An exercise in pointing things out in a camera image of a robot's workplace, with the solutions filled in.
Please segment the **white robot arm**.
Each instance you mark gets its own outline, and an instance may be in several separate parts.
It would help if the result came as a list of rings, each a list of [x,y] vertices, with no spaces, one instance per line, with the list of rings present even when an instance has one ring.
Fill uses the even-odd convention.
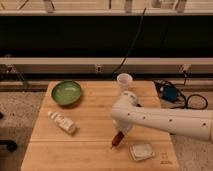
[[[111,117],[123,134],[136,124],[213,143],[212,110],[146,108],[137,104],[136,94],[124,91],[112,106]]]

